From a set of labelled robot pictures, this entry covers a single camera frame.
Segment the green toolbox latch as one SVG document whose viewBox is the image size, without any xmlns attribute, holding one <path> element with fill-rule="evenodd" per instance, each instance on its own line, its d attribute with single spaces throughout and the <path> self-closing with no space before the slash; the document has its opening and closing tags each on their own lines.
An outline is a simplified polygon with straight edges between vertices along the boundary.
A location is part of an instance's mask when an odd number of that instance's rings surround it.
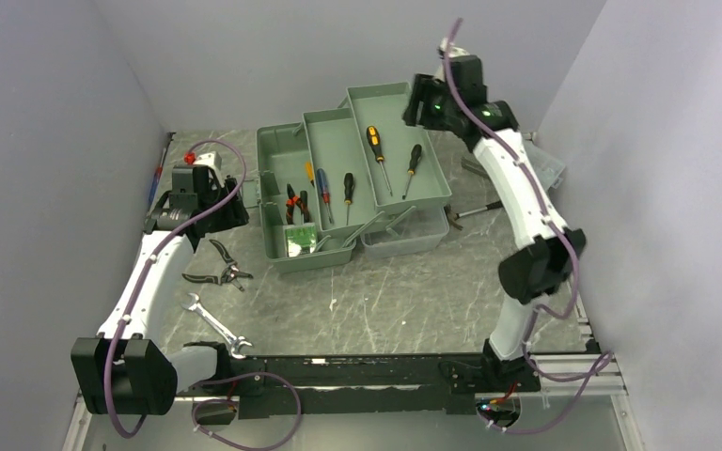
<svg viewBox="0 0 722 451">
<path fill-rule="evenodd" d="M 243 205 L 246 209 L 256 209 L 260 204 L 260 189 L 258 179 L 247 179 L 241 188 Z"/>
</svg>

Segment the blue red long screwdriver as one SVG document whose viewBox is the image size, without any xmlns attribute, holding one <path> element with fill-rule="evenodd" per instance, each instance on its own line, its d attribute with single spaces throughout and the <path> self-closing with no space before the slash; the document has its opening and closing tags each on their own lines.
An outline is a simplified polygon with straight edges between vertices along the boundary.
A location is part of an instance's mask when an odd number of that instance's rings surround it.
<svg viewBox="0 0 722 451">
<path fill-rule="evenodd" d="M 316 171 L 316 184 L 322 198 L 322 202 L 325 205 L 326 213 L 329 223 L 334 223 L 334 217 L 331 210 L 331 199 L 329 192 L 329 184 L 325 171 L 322 168 L 318 168 Z"/>
</svg>

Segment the green toolbox base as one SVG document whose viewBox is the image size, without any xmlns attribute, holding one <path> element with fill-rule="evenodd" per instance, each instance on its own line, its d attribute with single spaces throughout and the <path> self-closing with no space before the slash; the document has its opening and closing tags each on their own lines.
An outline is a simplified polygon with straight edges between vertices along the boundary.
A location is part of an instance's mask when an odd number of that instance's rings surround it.
<svg viewBox="0 0 722 451">
<path fill-rule="evenodd" d="M 260 189 L 260 224 L 265 255 L 281 273 L 302 272 L 343 265 L 351 260 L 356 244 L 335 239 L 321 231 L 317 209 L 322 201 L 316 187 L 306 176 L 305 163 L 311 162 L 306 133 L 300 123 L 262 127 L 257 130 L 257 156 Z M 299 257 L 286 257 L 283 226 L 286 223 L 287 184 L 296 193 L 307 191 L 311 222 L 318 230 L 316 251 Z M 294 225 L 302 225 L 299 209 L 294 211 Z"/>
</svg>

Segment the long yellow black screwdriver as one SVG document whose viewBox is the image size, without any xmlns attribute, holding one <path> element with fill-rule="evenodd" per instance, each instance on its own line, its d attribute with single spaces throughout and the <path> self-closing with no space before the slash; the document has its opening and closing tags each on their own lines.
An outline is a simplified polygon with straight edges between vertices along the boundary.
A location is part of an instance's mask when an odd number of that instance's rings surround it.
<svg viewBox="0 0 722 451">
<path fill-rule="evenodd" d="M 374 126 L 367 126 L 366 137 L 367 137 L 369 147 L 374 155 L 374 159 L 381 167 L 381 171 L 382 171 L 384 181 L 385 181 L 385 186 L 386 186 L 389 194 L 392 195 L 393 190 L 392 190 L 390 180 L 389 180 L 388 175 L 385 170 L 385 156 L 383 154 L 381 136 L 379 134 L 378 129 Z"/>
</svg>

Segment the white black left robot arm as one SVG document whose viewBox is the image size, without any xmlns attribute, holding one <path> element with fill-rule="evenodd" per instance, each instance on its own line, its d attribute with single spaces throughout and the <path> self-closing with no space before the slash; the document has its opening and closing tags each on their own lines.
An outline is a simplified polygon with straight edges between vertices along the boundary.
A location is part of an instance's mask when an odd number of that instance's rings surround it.
<svg viewBox="0 0 722 451">
<path fill-rule="evenodd" d="M 212 163 L 181 164 L 143 224 L 138 258 L 117 305 L 93 337 L 80 337 L 71 362 L 89 412 L 163 415 L 177 394 L 199 385 L 218 395 L 232 382 L 227 344 L 192 342 L 172 354 L 158 347 L 174 286 L 204 237 L 247 224 L 238 181 Z"/>
</svg>

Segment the yellow black stubby screwdriver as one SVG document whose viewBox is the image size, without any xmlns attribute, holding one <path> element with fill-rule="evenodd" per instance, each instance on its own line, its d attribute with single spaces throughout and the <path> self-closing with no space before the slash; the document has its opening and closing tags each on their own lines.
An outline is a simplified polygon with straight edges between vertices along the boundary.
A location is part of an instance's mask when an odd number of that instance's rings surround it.
<svg viewBox="0 0 722 451">
<path fill-rule="evenodd" d="M 420 144 L 414 145 L 410 152 L 408 168 L 407 168 L 407 178 L 406 178 L 405 186 L 403 188 L 403 192 L 401 195 L 402 200 L 405 200 L 409 193 L 410 185 L 412 183 L 414 175 L 416 174 L 416 168 L 421 160 L 422 153 L 423 153 L 423 147 Z"/>
</svg>

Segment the green label screwdriver bit box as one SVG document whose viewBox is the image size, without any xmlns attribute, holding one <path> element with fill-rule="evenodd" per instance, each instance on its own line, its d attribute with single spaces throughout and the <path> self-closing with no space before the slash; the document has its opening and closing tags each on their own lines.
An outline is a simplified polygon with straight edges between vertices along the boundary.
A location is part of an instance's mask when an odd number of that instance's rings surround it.
<svg viewBox="0 0 722 451">
<path fill-rule="evenodd" d="M 299 257 L 316 251 L 318 230 L 314 223 L 284 225 L 283 236 L 286 257 Z"/>
</svg>

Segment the short yellow screwdriver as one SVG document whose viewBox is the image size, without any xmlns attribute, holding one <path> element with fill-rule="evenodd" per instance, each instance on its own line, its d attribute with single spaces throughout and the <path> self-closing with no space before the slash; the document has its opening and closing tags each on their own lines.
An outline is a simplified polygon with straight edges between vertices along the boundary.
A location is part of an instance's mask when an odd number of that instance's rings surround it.
<svg viewBox="0 0 722 451">
<path fill-rule="evenodd" d="M 313 165 L 311 162 L 305 163 L 305 171 L 306 171 L 306 176 L 309 180 L 309 183 L 311 184 L 312 187 L 315 187 L 316 186 L 316 178 L 315 178 L 315 172 L 313 169 Z"/>
</svg>

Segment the yellow black medium screwdriver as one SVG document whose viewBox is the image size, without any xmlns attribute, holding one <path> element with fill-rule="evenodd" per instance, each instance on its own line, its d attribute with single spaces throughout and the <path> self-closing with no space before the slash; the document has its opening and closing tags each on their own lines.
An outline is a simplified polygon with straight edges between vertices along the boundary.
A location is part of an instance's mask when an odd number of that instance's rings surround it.
<svg viewBox="0 0 722 451">
<path fill-rule="evenodd" d="M 346 225 L 348 225 L 349 221 L 350 221 L 350 208 L 353 203 L 353 193 L 354 193 L 354 187 L 355 187 L 355 180 L 354 180 L 353 173 L 348 172 L 344 175 L 343 187 L 344 187 L 344 203 L 346 206 Z"/>
</svg>

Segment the orange black needle-nose pliers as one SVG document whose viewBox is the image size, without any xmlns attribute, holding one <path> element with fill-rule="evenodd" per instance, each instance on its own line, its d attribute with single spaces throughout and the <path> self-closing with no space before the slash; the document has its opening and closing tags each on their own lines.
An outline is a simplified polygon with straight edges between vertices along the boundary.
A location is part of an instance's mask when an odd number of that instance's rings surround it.
<svg viewBox="0 0 722 451">
<path fill-rule="evenodd" d="M 307 191 L 302 190 L 296 193 L 293 187 L 287 184 L 287 202 L 286 202 L 286 223 L 289 226 L 294 224 L 294 211 L 299 209 L 302 215 L 303 223 L 311 222 L 311 215 L 307 205 Z"/>
</svg>

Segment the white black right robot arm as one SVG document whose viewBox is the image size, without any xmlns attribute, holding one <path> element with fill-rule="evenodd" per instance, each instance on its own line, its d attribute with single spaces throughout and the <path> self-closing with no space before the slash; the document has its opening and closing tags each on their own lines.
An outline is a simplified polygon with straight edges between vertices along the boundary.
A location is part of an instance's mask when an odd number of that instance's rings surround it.
<svg viewBox="0 0 722 451">
<path fill-rule="evenodd" d="M 530 365 L 527 343 L 544 311 L 565 319 L 541 300 L 555 294 L 579 269 L 587 244 L 557 212 L 528 159 L 519 123 L 505 101 L 489 101 L 481 60 L 442 53 L 440 76 L 418 74 L 403 113 L 408 126 L 452 132 L 461 139 L 493 183 L 507 213 L 516 251 L 498 266 L 508 299 L 484 345 L 480 365 L 486 386 L 502 390 L 517 367 Z"/>
</svg>

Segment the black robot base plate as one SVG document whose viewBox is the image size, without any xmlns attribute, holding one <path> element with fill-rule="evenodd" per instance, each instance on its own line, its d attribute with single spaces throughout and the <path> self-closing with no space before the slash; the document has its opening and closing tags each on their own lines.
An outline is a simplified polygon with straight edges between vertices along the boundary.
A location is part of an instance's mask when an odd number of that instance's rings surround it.
<svg viewBox="0 0 722 451">
<path fill-rule="evenodd" d="M 242 419 L 367 412 L 473 414 L 484 398 L 538 393 L 524 361 L 500 364 L 480 352 L 251 356 L 186 390 L 230 398 Z"/>
</svg>

